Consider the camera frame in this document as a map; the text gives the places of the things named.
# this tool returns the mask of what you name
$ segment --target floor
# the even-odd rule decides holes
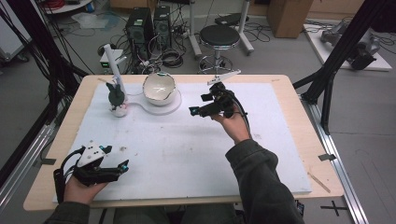
[[[99,64],[97,49],[117,35],[122,35],[125,21],[114,14],[102,14],[105,10],[96,10],[96,14],[111,20],[106,29],[81,30],[70,19],[72,14],[58,18],[60,25],[68,31],[65,37],[95,74],[103,74]],[[210,16],[207,24],[212,24],[217,15]],[[205,24],[206,18],[196,20],[196,30]],[[267,25],[265,18],[251,17],[249,25],[257,22]],[[237,48],[225,52],[234,66],[242,74],[284,74],[292,82],[313,74],[321,63],[305,34],[296,39],[274,38],[271,31],[263,31],[269,38],[261,35],[262,40],[251,42],[254,52],[246,56],[243,49]],[[250,40],[253,35],[247,34]],[[179,68],[166,69],[170,74],[196,74],[198,62],[194,60],[191,45],[185,41],[187,52],[184,63]],[[396,51],[396,46],[388,47]],[[201,46],[203,54],[210,50]],[[380,55],[396,67],[396,56],[381,49]],[[76,66],[87,70],[81,60],[72,53]],[[14,148],[19,144],[35,119],[44,109],[48,99],[48,82],[44,79],[35,63],[21,63],[14,60],[0,68],[0,131],[3,166]],[[365,215],[370,223],[387,224],[396,220],[396,70],[389,72],[352,71],[340,69],[334,80],[332,107],[330,114],[330,132],[346,167],[349,178],[360,199]],[[306,91],[301,87],[298,93]],[[37,167],[16,189],[7,207],[0,214],[0,223],[40,223],[51,211],[26,212],[23,201],[35,179]],[[302,200],[305,204],[306,223],[353,223],[346,210],[343,198]],[[92,209],[90,223],[97,223],[102,210]],[[111,223],[109,210],[105,223]]]

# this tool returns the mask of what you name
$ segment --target bowl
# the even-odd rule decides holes
[[[143,93],[154,105],[168,105],[175,99],[177,85],[171,75],[165,72],[153,73],[146,77]]]

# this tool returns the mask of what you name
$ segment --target dark gray sleeve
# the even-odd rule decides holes
[[[84,203],[61,203],[45,224],[87,224],[90,218],[90,207]]]
[[[276,177],[276,154],[248,139],[226,157],[238,180],[248,223],[304,223],[293,195]]]

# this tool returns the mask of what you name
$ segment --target hand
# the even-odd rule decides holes
[[[91,185],[89,187],[81,184],[75,177],[70,177],[64,190],[64,201],[85,203],[89,205],[99,191],[101,191],[107,183]]]
[[[248,127],[236,105],[233,106],[233,116],[229,119],[222,115],[212,115],[210,117],[223,126],[225,132],[233,139],[235,144],[250,139]]]

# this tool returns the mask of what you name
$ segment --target computer tower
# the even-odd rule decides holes
[[[148,7],[134,7],[125,25],[132,54],[148,60],[154,50],[154,27]]]
[[[157,35],[157,49],[167,49],[172,47],[170,13],[170,7],[155,7],[153,21],[155,35]]]

